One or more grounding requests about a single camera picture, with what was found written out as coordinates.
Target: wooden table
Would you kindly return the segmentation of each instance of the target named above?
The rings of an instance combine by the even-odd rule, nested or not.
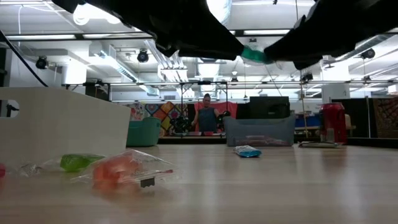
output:
[[[398,151],[265,149],[241,159],[222,145],[142,151],[183,178],[139,194],[94,193],[60,178],[7,179],[0,223],[397,223]]]

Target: gray plastic bin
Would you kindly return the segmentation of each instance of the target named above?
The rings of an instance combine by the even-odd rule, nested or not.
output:
[[[295,115],[284,119],[224,118],[228,146],[292,146]]]

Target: black cable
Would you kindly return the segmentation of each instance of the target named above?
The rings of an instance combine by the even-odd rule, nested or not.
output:
[[[26,66],[26,68],[31,72],[31,74],[33,74],[33,76],[37,79],[37,81],[39,81],[43,86],[45,87],[49,87],[47,84],[45,84],[43,82],[43,80],[37,76],[37,74],[33,71],[33,69],[27,64],[27,62],[25,61],[25,59],[22,57],[22,55],[17,51],[17,49],[15,49],[15,47],[12,45],[12,43],[7,39],[7,37],[4,35],[4,33],[2,32],[2,30],[0,30],[0,40],[5,41],[5,43],[8,45],[8,47],[17,55],[17,57],[19,58],[19,60],[21,60],[21,62]]]

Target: man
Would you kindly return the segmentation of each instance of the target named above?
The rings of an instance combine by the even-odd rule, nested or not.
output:
[[[207,93],[203,97],[204,108],[198,110],[195,119],[192,121],[192,126],[199,122],[199,131],[213,131],[217,133],[217,117],[220,115],[217,109],[210,107],[211,98]]]

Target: ceiling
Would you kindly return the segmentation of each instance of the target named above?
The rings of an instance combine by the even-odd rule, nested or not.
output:
[[[124,27],[122,24],[110,24],[105,19],[92,19],[84,26],[78,26],[73,21],[73,16],[68,12],[62,11],[54,4],[26,4],[12,5],[10,0],[0,1],[0,29],[7,35],[11,34],[67,34],[67,33],[110,33],[110,32],[132,32],[134,30]],[[294,0],[279,0],[277,5],[272,4],[272,0],[233,0],[231,16],[226,24],[229,30],[263,30],[263,29],[290,29],[295,24],[297,16],[307,14],[312,0],[298,0],[298,7],[295,6]],[[248,44],[250,37],[238,37],[243,44]],[[252,45],[259,49],[267,47],[279,40],[280,37],[256,37],[257,43]],[[140,49],[146,49],[144,40],[96,40],[105,49],[113,46],[117,51],[117,58],[127,69],[134,72],[141,82],[161,82],[158,76],[158,62],[151,52],[149,52],[150,60],[147,63],[139,63],[137,54]],[[108,65],[100,65],[92,62],[93,53],[89,54],[88,50],[91,44],[97,44],[90,40],[74,40],[74,41],[47,41],[47,42],[22,42],[21,50],[23,52],[34,52],[38,49],[67,49],[78,55],[88,62],[91,68],[88,70],[88,78],[102,78],[106,82],[121,82],[121,75]],[[398,37],[393,36],[390,39],[373,46],[376,51],[376,57],[369,61],[362,61],[358,58],[349,58],[341,62],[349,67],[349,73],[352,79],[361,79],[365,74],[380,73],[389,68],[388,72],[384,72],[378,76],[378,80],[387,80],[397,78],[397,68],[394,66],[398,63]],[[187,67],[187,77],[190,81],[198,80],[198,60],[196,58],[182,58],[183,64]],[[257,82],[270,81],[270,75],[275,81],[291,81],[299,80],[300,72],[294,68],[291,62],[279,62],[277,65],[255,66],[246,64],[238,57],[235,61],[219,60],[219,74],[217,80],[230,81],[233,72],[239,81]],[[307,71],[311,71],[314,80],[321,80],[321,63],[310,67]],[[352,88],[361,88],[363,85],[352,85]],[[298,85],[279,85],[284,91],[296,92]],[[380,93],[383,93],[387,85],[378,85]],[[237,85],[231,86],[237,89],[275,89],[274,85]],[[142,91],[137,87],[120,88],[122,91]]]

